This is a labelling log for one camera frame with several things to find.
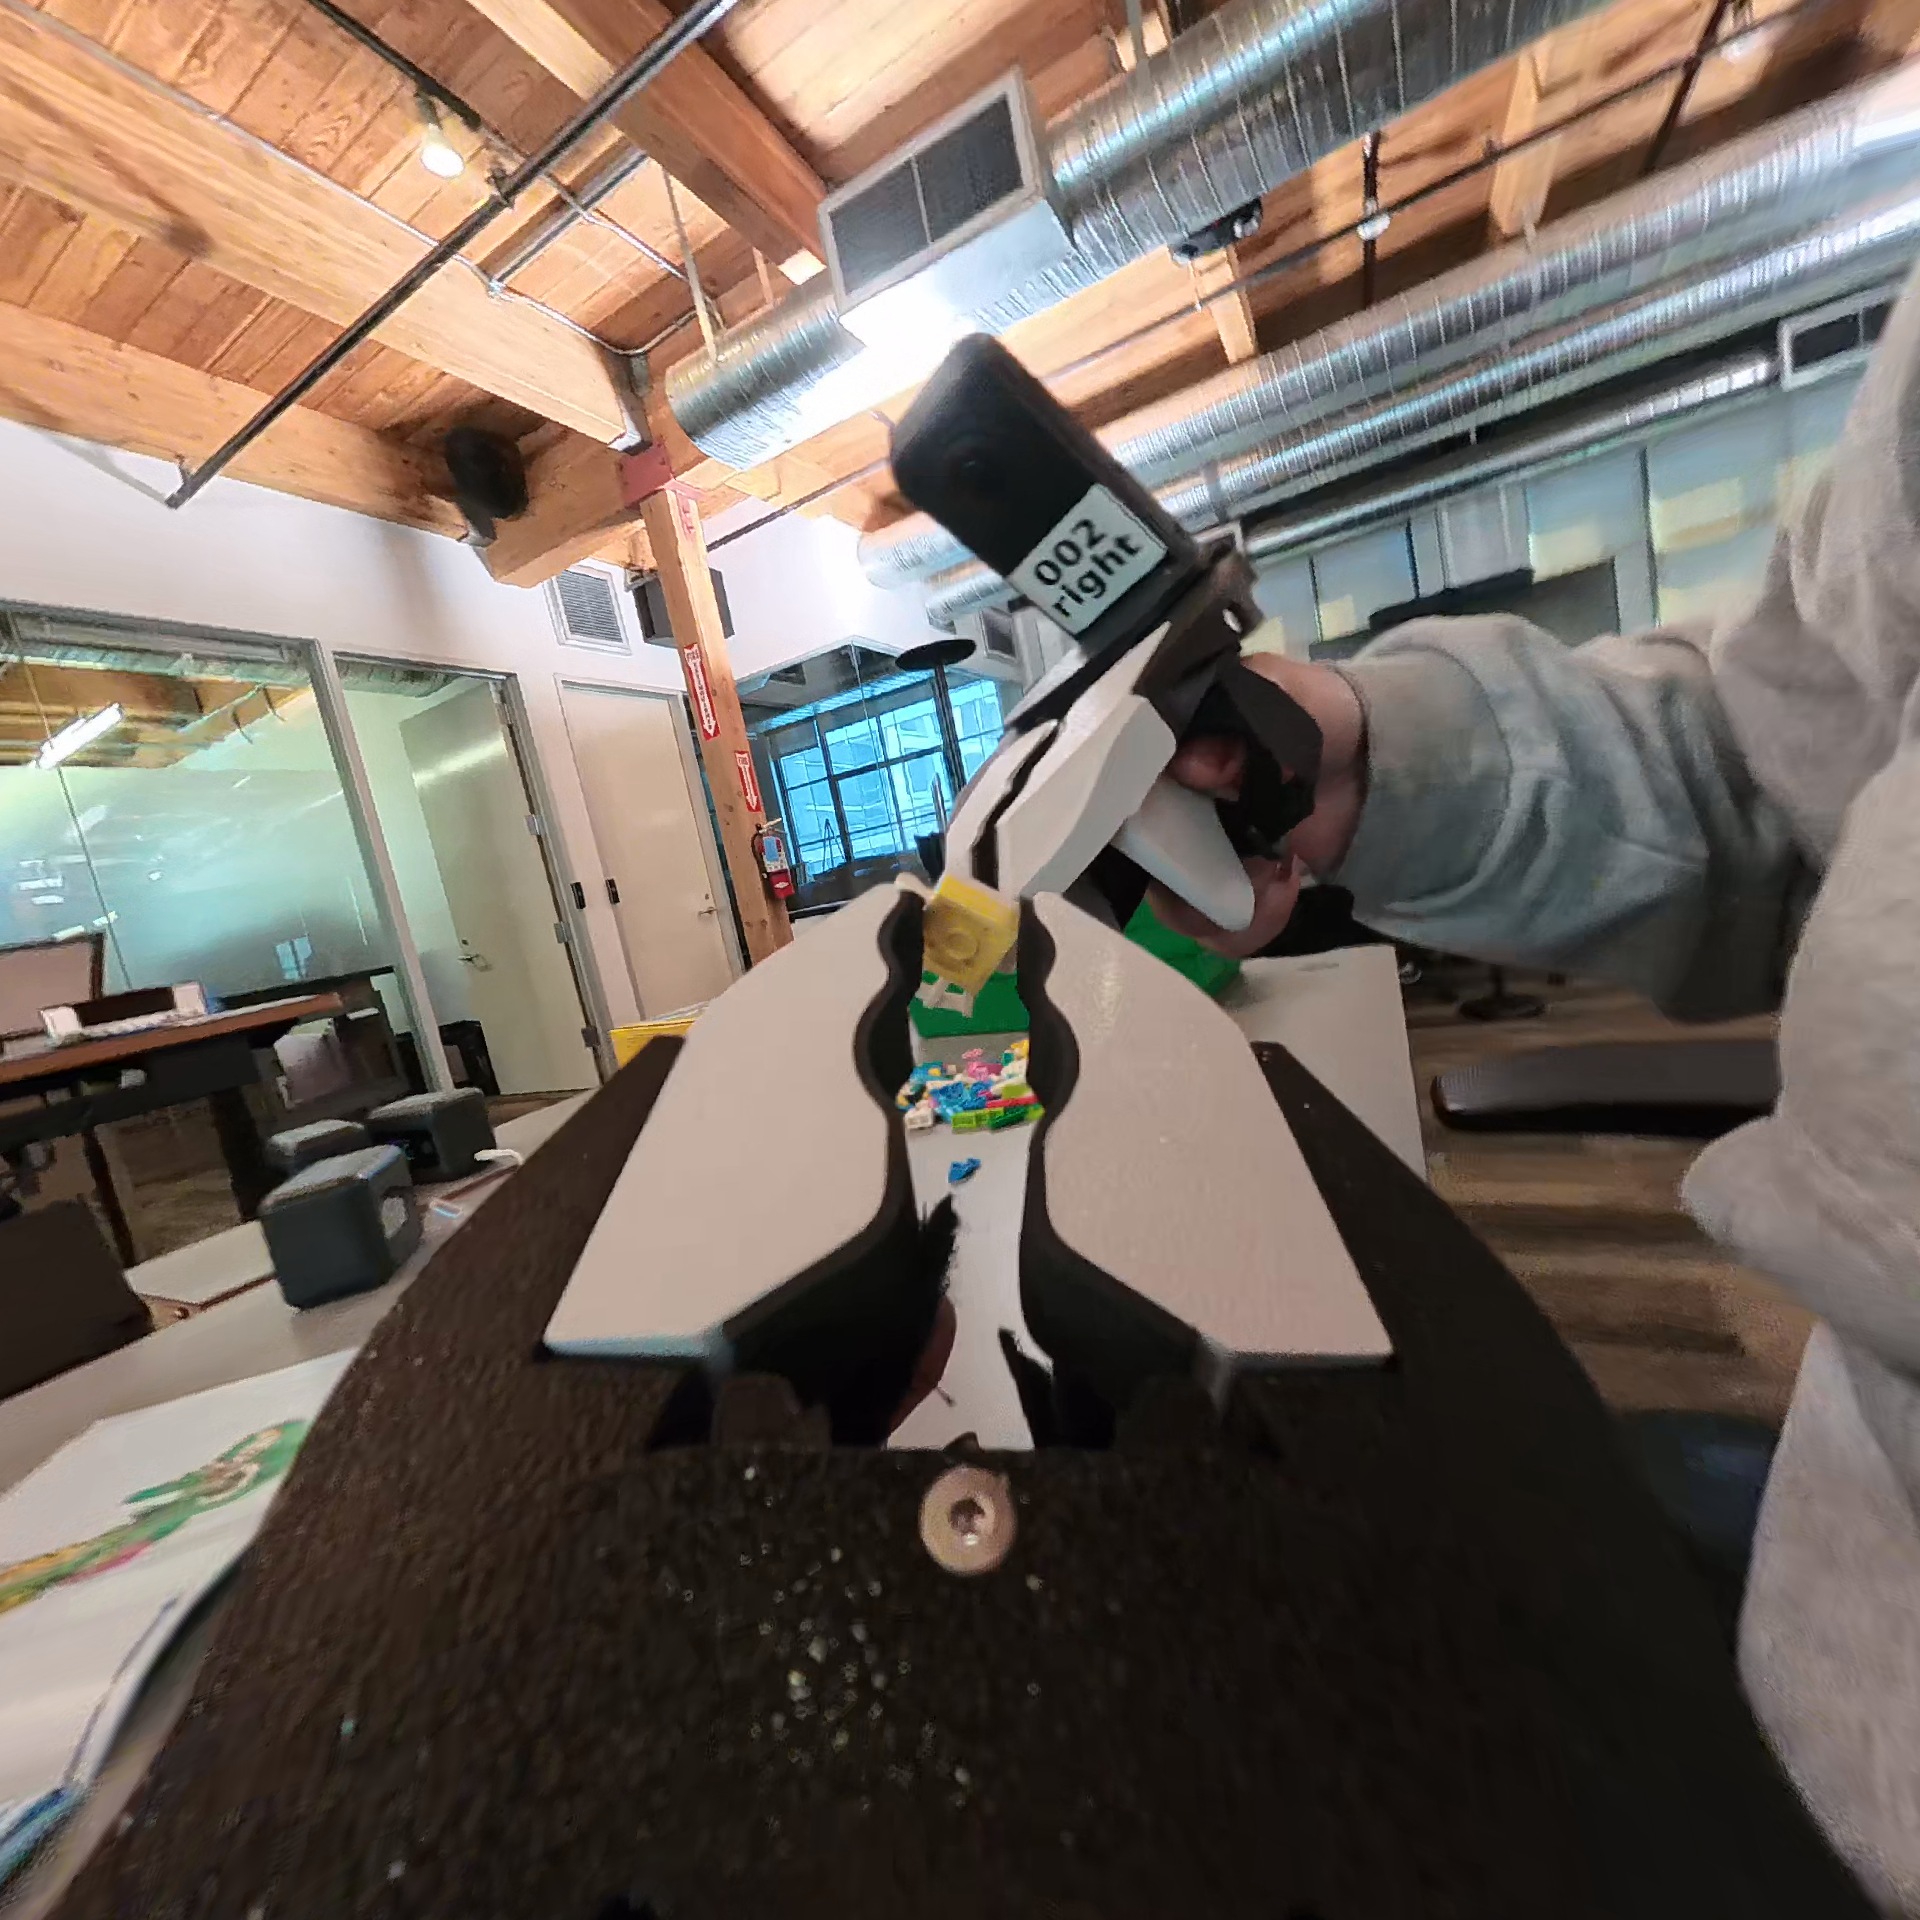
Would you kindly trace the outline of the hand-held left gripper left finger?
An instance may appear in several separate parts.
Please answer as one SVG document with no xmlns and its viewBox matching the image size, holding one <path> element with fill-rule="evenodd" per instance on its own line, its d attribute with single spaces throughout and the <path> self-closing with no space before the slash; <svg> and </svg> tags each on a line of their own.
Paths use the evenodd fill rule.
<svg viewBox="0 0 1920 1920">
<path fill-rule="evenodd" d="M 899 1112 L 920 917 L 919 883 L 881 882 L 710 1003 L 553 1310 L 553 1354 L 919 1364 L 942 1295 Z"/>
</svg>

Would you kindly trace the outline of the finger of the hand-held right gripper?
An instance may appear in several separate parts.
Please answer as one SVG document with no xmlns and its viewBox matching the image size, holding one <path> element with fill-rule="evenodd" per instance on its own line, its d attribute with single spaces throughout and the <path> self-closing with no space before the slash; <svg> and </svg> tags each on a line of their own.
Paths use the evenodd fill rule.
<svg viewBox="0 0 1920 1920">
<path fill-rule="evenodd" d="M 1146 804 L 1175 753 L 1175 727 L 1139 688 L 1167 633 L 1134 642 L 1061 719 L 1011 748 L 1011 781 L 995 807 L 995 890 L 1068 890 Z"/>
<path fill-rule="evenodd" d="M 943 875 L 986 887 L 1121 887 L 1122 650 L 1079 650 L 1007 719 L 943 829 Z"/>
</svg>

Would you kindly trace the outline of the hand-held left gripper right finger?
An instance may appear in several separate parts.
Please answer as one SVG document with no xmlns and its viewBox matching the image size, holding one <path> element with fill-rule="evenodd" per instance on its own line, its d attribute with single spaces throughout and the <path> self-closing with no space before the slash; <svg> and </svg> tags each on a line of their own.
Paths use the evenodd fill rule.
<svg viewBox="0 0 1920 1920">
<path fill-rule="evenodd" d="M 1019 1226 L 1059 1368 L 1378 1368 L 1391 1335 L 1256 1051 L 1061 894 L 1021 905 L 1041 1102 Z"/>
</svg>

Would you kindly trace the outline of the yellow lego brick assembly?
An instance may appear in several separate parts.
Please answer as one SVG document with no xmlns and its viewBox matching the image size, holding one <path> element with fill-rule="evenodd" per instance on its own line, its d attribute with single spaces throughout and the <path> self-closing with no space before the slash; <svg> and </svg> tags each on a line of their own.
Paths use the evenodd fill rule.
<svg viewBox="0 0 1920 1920">
<path fill-rule="evenodd" d="M 947 872 L 924 887 L 919 1003 L 971 1015 L 982 985 L 1015 953 L 1021 905 L 995 887 Z"/>
</svg>

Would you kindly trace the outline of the person's right forearm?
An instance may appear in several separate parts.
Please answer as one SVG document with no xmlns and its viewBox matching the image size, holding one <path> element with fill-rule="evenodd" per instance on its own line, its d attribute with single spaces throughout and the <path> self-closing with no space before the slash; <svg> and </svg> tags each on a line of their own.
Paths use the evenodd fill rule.
<svg viewBox="0 0 1920 1920">
<path fill-rule="evenodd" d="M 1876 759 L 1847 657 L 1792 611 L 1582 645 L 1521 616 L 1424 616 L 1337 675 L 1361 798 L 1332 882 L 1359 920 L 1677 1020 L 1784 1003 Z"/>
</svg>

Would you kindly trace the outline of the lego instruction booklet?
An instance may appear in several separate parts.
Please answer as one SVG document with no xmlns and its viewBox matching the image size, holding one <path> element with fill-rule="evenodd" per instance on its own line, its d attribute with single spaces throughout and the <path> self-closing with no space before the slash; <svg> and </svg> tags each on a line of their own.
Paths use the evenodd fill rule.
<svg viewBox="0 0 1920 1920">
<path fill-rule="evenodd" d="M 212 1447 L 132 1485 L 109 1434 L 5 1497 L 5 1869 L 94 1781 L 187 1618 L 239 1566 L 314 1416 L 227 1412 Z"/>
</svg>

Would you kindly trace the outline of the person's right hand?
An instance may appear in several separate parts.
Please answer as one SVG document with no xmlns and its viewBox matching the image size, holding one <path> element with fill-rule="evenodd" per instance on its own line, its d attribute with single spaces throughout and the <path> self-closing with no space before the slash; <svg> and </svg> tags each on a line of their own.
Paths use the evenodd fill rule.
<svg viewBox="0 0 1920 1920">
<path fill-rule="evenodd" d="M 1248 667 L 1307 707 L 1323 734 L 1317 810 L 1293 829 L 1281 854 L 1243 857 L 1253 887 L 1253 917 L 1242 930 L 1211 922 L 1164 883 L 1151 887 L 1151 905 L 1167 927 L 1236 958 L 1273 955 L 1290 943 L 1307 914 L 1302 897 L 1319 902 L 1310 883 L 1332 882 L 1344 860 L 1367 791 L 1367 727 L 1361 695 L 1343 670 L 1276 651 L 1253 651 L 1248 657 Z"/>
</svg>

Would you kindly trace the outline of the black disc floor lamp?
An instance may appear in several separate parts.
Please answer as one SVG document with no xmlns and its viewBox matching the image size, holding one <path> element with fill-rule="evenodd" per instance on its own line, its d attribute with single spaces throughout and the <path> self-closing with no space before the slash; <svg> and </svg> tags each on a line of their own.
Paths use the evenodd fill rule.
<svg viewBox="0 0 1920 1920">
<path fill-rule="evenodd" d="M 998 739 L 995 681 L 973 670 L 973 645 L 959 637 L 911 645 L 899 662 L 919 699 L 893 731 L 901 748 L 920 748 L 920 739 L 938 748 L 929 781 L 913 773 L 907 791 L 929 791 L 932 820 L 947 826 L 968 781 Z"/>
</svg>

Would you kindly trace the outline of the large paned window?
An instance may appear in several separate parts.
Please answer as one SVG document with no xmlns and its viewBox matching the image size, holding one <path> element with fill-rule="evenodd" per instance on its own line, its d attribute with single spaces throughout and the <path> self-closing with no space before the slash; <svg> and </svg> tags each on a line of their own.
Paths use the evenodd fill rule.
<svg viewBox="0 0 1920 1920">
<path fill-rule="evenodd" d="M 991 757 L 1004 703 L 991 681 L 950 685 L 896 707 L 803 712 L 758 731 L 777 810 L 803 878 L 896 860 L 938 831 L 959 785 Z"/>
</svg>

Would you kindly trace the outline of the white door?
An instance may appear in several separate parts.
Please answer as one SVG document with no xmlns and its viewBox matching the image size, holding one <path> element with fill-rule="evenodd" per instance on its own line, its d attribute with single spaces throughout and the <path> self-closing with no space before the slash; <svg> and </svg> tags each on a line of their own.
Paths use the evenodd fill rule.
<svg viewBox="0 0 1920 1920">
<path fill-rule="evenodd" d="M 397 734 L 497 1086 L 591 1090 L 588 1011 L 503 681 L 454 675 Z"/>
<path fill-rule="evenodd" d="M 741 971 L 741 939 L 686 699 L 554 675 L 583 785 L 586 930 L 609 1025 L 710 1003 Z"/>
</svg>

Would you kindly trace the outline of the round black speaker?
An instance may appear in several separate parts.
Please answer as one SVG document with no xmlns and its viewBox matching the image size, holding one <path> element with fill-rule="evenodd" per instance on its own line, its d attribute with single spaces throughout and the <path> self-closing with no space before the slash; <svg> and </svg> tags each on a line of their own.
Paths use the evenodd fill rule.
<svg viewBox="0 0 1920 1920">
<path fill-rule="evenodd" d="M 443 429 L 440 458 L 451 481 L 451 500 L 468 526 L 463 542 L 488 551 L 503 522 L 530 511 L 523 448 L 510 433 L 460 422 Z"/>
</svg>

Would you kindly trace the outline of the wooden post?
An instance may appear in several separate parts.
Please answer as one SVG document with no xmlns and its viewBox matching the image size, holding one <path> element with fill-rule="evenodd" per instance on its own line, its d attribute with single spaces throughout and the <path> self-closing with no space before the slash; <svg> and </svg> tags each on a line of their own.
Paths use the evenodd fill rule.
<svg viewBox="0 0 1920 1920">
<path fill-rule="evenodd" d="M 710 542 L 702 532 L 695 496 L 674 475 L 669 450 L 663 445 L 639 445 L 617 459 L 620 496 L 637 506 L 653 570 L 663 588 L 674 645 L 702 642 L 710 660 L 710 685 L 720 707 L 720 739 L 702 740 L 698 751 L 710 773 L 710 795 L 715 804 L 720 840 L 732 878 L 732 902 L 747 965 L 758 965 L 794 939 L 785 902 L 764 890 L 753 831 L 744 820 L 744 804 L 732 762 L 732 751 L 752 748 L 744 714 L 739 704 L 739 681 L 732 650 L 710 570 Z"/>
</svg>

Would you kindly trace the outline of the white wall vent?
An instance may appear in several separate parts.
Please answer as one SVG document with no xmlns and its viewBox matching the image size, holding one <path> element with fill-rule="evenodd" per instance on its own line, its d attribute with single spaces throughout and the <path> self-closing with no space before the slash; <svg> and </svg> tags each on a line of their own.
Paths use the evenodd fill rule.
<svg viewBox="0 0 1920 1920">
<path fill-rule="evenodd" d="M 561 645 L 630 657 L 624 579 L 597 564 L 571 564 L 541 585 Z"/>
</svg>

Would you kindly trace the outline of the large duct vent grille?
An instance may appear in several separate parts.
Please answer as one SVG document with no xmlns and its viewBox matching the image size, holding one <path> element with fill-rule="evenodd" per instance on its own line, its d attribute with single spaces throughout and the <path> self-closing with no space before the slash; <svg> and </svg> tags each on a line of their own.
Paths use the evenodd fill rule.
<svg viewBox="0 0 1920 1920">
<path fill-rule="evenodd" d="M 1071 254 L 1019 69 L 830 193 L 821 214 L 835 316 L 869 350 L 979 325 Z"/>
</svg>

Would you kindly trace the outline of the small duct vent grille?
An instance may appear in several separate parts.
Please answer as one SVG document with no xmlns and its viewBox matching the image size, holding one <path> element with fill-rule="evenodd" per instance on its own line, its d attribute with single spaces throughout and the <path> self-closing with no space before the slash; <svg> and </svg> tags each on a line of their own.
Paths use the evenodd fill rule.
<svg viewBox="0 0 1920 1920">
<path fill-rule="evenodd" d="M 1884 285 L 1780 319 L 1780 384 L 1792 390 L 1854 375 L 1871 360 L 1897 298 L 1901 288 Z"/>
</svg>

